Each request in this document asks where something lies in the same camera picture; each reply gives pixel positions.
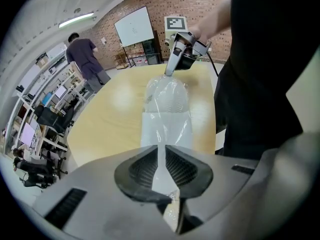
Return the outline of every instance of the fluorescent light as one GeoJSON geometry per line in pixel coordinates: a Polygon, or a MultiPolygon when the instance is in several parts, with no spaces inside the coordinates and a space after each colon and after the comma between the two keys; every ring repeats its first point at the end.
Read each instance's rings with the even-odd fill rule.
{"type": "Polygon", "coordinates": [[[82,20],[82,19],[91,17],[92,15],[94,15],[93,12],[88,13],[88,14],[84,14],[84,15],[81,15],[81,16],[78,16],[78,17],[75,17],[75,18],[72,18],[72,19],[69,19],[69,20],[67,20],[67,21],[65,21],[65,22],[60,23],[60,24],[59,24],[59,29],[62,28],[62,27],[64,27],[64,26],[66,26],[66,25],[68,25],[68,24],[70,24],[70,23],[72,23],[72,22],[76,22],[76,21],[78,21],[78,20],[82,20]]]}

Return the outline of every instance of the plastic bag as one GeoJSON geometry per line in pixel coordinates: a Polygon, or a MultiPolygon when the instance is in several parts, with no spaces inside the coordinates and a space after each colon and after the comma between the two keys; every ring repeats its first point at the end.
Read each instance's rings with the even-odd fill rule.
{"type": "Polygon", "coordinates": [[[171,197],[163,214],[173,231],[179,221],[180,190],[166,168],[165,145],[193,148],[193,133],[185,85],[171,76],[149,81],[142,112],[141,147],[158,145],[158,168],[152,190],[171,197]]]}

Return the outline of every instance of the red brick wall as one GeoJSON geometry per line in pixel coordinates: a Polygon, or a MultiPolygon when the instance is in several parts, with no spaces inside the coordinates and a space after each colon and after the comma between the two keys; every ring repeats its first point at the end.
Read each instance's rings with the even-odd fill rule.
{"type": "MultiPolygon", "coordinates": [[[[147,6],[151,25],[157,31],[162,56],[169,57],[170,50],[165,46],[165,16],[185,16],[188,26],[196,24],[210,12],[220,0],[125,0],[108,12],[92,29],[80,34],[82,38],[90,38],[99,49],[97,59],[107,69],[114,67],[115,55],[120,49],[120,40],[114,23],[129,13],[147,6]]],[[[230,53],[231,32],[226,31],[212,38],[213,59],[226,61],[230,53]]]]}

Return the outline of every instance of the black cable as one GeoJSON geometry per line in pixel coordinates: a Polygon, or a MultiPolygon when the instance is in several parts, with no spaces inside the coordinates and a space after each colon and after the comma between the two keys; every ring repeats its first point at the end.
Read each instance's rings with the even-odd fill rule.
{"type": "Polygon", "coordinates": [[[213,60],[212,60],[212,58],[210,57],[209,52],[207,51],[207,52],[206,52],[206,54],[209,56],[209,59],[210,59],[211,64],[212,64],[212,66],[213,66],[214,72],[215,72],[216,76],[218,77],[218,72],[217,72],[216,66],[215,66],[215,64],[214,64],[214,62],[213,62],[213,60]]]}

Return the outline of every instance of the yellow table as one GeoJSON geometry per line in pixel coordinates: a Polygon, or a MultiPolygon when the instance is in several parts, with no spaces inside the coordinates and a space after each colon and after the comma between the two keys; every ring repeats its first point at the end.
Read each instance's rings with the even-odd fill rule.
{"type": "MultiPolygon", "coordinates": [[[[140,147],[146,86],[165,68],[160,64],[124,70],[97,93],[67,137],[78,166],[140,147]]],[[[209,69],[194,64],[173,76],[187,84],[194,149],[214,154],[216,118],[209,69]]]]}

